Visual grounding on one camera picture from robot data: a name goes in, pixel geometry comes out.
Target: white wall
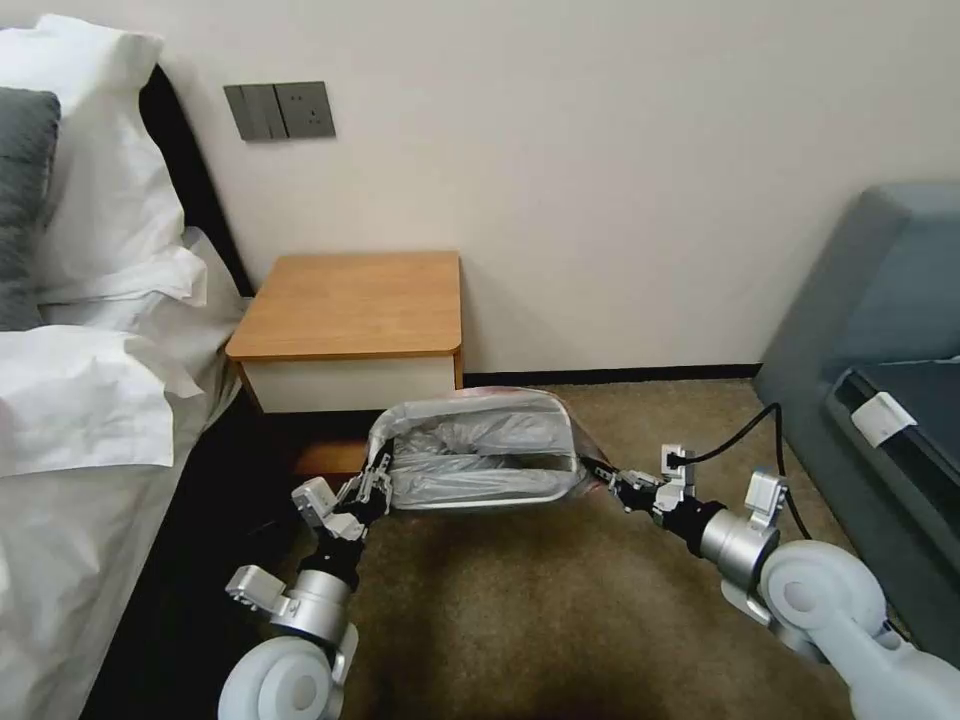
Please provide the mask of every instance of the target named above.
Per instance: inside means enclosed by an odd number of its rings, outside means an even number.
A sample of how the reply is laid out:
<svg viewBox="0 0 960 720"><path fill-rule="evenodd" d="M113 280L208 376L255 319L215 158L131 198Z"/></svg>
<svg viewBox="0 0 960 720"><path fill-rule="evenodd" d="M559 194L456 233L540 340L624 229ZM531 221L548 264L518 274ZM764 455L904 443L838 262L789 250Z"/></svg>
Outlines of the white wall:
<svg viewBox="0 0 960 720"><path fill-rule="evenodd" d="M43 5L166 36L257 278L459 249L468 371L757 361L854 193L960 176L956 0ZM242 143L221 87L295 80L336 141Z"/></svg>

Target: plastic bag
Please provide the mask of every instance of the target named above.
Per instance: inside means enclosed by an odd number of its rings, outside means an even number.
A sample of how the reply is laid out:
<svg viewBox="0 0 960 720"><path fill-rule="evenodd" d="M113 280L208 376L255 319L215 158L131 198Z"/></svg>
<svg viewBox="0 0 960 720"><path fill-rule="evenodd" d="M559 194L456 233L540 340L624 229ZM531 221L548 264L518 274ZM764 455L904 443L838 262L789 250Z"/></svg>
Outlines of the plastic bag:
<svg viewBox="0 0 960 720"><path fill-rule="evenodd" d="M391 439L391 505L402 510L551 502L595 481L580 456L606 460L557 396L522 388L397 405L370 430L368 461Z"/></svg>

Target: light switch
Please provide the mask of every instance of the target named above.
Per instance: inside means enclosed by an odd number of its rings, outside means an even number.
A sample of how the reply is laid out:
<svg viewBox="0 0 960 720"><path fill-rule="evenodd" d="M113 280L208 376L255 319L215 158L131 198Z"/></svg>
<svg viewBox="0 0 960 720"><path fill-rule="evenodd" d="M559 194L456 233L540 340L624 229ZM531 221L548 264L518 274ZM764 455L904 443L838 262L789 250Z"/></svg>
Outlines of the light switch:
<svg viewBox="0 0 960 720"><path fill-rule="evenodd" d="M322 82L227 85L223 91L247 142L336 137Z"/></svg>

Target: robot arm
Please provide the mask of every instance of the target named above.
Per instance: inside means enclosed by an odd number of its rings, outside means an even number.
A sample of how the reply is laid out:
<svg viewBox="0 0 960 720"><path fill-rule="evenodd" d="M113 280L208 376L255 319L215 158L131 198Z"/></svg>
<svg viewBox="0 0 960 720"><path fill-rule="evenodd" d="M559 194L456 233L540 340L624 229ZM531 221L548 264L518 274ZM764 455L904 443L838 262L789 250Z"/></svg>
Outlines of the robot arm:
<svg viewBox="0 0 960 720"><path fill-rule="evenodd" d="M296 583L256 565L241 567L227 593L270 616L285 635L261 643L234 667L220 693L221 720L337 720L343 686L359 642L347 605L360 583L357 565L371 525L390 510L384 447L334 494L323 478L298 487L293 501L317 534Z"/></svg>
<svg viewBox="0 0 960 720"><path fill-rule="evenodd" d="M753 474L744 503L749 517L743 518L697 500L691 468L671 467L671 455L686 453L664 446L662 481L602 463L593 470L625 510L645 510L691 553L716 565L731 605L794 652L829 662L850 688L858 720L960 717L960 671L890 627L883 590L866 565L828 543L778 547L776 520L787 492L782 478Z"/></svg>
<svg viewBox="0 0 960 720"><path fill-rule="evenodd" d="M316 531L317 551L300 565L296 584L255 566L240 568L227 592L288 633L262 643L230 674L221 694L221 720L336 720L357 647L347 604L369 527L389 511L387 447L334 495L322 478L294 492ZM827 543L779 546L776 520L787 488L755 472L747 517L722 503L696 498L689 457L664 446L661 478L582 458L627 512L644 511L689 551L717 566L724 598L770 629L798 654L829 662L850 688L858 720L947 720L960 715L960 672L917 650L890 629L886 601L866 565Z"/></svg>

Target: gray sofa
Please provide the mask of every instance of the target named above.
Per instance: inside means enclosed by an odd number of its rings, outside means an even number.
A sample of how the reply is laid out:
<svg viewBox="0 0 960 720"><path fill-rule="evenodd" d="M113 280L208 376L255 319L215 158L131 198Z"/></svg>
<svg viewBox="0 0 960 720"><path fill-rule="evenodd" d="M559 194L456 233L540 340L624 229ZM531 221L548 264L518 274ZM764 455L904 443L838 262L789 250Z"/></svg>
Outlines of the gray sofa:
<svg viewBox="0 0 960 720"><path fill-rule="evenodd" d="M914 639L960 666L960 183L871 188L841 220L755 379ZM874 447L877 392L916 425Z"/></svg>

